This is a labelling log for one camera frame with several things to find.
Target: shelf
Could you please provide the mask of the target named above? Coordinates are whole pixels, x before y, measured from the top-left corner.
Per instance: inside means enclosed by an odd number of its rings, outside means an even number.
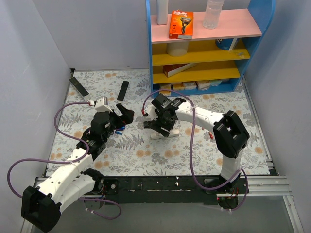
[[[205,12],[194,12],[192,40],[262,36],[261,30],[248,9],[221,11],[218,27],[215,29],[203,27],[204,16]],[[171,14],[168,16],[168,24],[166,25],[158,25],[156,15],[151,16],[151,42],[153,44],[183,41],[181,39],[169,39],[170,23]]]
[[[195,67],[175,74],[169,78],[163,74],[162,69],[162,66],[156,66],[153,68],[154,84],[213,79],[232,79],[240,77],[240,73],[234,61],[199,63]]]
[[[186,96],[192,96],[192,95],[204,95],[204,94],[216,94],[216,93],[224,93],[224,92],[232,92],[233,86],[230,83],[226,84],[220,84],[219,86],[211,86],[206,91],[199,91],[198,89],[195,90],[184,90],[184,91],[178,91],[183,95]],[[178,94],[172,93],[171,97],[179,96]]]
[[[249,59],[250,56],[242,40],[231,51],[221,50],[215,40],[191,41],[188,52],[181,57],[172,57],[166,53],[167,44],[152,45],[152,65],[163,66],[183,63],[200,63]]]

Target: yellow shelf board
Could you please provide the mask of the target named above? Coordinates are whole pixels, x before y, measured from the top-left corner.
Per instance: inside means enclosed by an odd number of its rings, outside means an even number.
[[[217,62],[249,59],[249,53],[242,40],[231,51],[221,50],[215,40],[190,41],[188,52],[181,57],[166,53],[166,43],[152,44],[152,65],[164,66],[183,63]]]
[[[162,66],[153,67],[154,84],[213,79],[233,79],[239,77],[240,73],[234,61],[199,63],[198,65],[169,78],[163,74]]]

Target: floral tablecloth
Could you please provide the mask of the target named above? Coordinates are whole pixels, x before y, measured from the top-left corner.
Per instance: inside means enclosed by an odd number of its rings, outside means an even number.
[[[99,96],[107,96],[109,105],[114,109],[119,102],[117,96],[122,82],[129,81],[122,104],[135,111],[133,124],[126,126],[123,135],[112,135],[106,149],[89,167],[105,176],[190,175],[191,123],[177,122],[175,128],[180,130],[180,136],[175,138],[151,140],[150,134],[153,131],[143,129],[143,121],[146,118],[141,115],[141,107],[143,100],[150,93],[148,70],[76,71],[74,76],[88,90],[93,100]],[[191,99],[199,107],[211,111],[234,110],[250,133],[248,145],[242,155],[241,167],[247,174],[269,174],[266,155],[241,84],[232,93],[191,96]],[[74,101],[83,99],[70,85],[66,103]],[[95,113],[95,109],[87,105],[70,106],[62,112],[60,129],[81,137],[83,131],[90,126]],[[50,159],[66,160],[76,144],[77,141],[57,133]],[[208,131],[199,127],[195,130],[193,163],[197,175],[218,175],[222,168],[222,155],[217,150],[215,139],[210,139]],[[57,168],[58,165],[48,164],[46,175],[51,175]]]

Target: blue shelf frame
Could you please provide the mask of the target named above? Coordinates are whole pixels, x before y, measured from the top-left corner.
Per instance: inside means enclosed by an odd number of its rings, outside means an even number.
[[[151,15],[150,15],[150,2],[146,1],[146,22],[147,22],[147,39],[148,39],[148,51],[149,51],[149,75],[150,75],[150,89],[151,92],[154,92],[159,89],[158,84],[153,84],[153,66],[152,66],[152,42],[151,42]],[[258,49],[263,37],[265,36],[267,30],[270,27],[270,24],[273,20],[275,10],[276,10],[276,0],[251,0],[248,7],[248,11],[252,15],[253,19],[257,23],[258,27],[262,32],[262,36],[259,37],[247,37],[242,38],[242,41],[251,56],[248,60],[237,60],[235,64],[240,72],[240,77],[235,79],[230,79],[230,81],[220,84],[219,86],[211,87],[207,91],[199,90],[185,90],[180,91],[184,95],[203,95],[203,94],[215,94],[215,93],[224,93],[232,92],[237,88],[242,76],[244,75],[249,63],[256,50]]]

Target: white wall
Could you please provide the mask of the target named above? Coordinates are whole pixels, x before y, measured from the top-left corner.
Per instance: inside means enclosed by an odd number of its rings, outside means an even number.
[[[31,0],[0,0],[0,228],[20,232],[21,199],[6,182],[18,159],[48,159],[70,70]],[[25,163],[13,170],[19,193],[33,185],[45,164]]]
[[[70,68],[148,68],[145,0],[33,0]],[[226,0],[224,9],[250,0]],[[169,11],[205,11],[207,0],[169,0]],[[156,14],[156,0],[151,0]]]
[[[246,78],[271,156],[311,232],[311,2],[279,0]]]

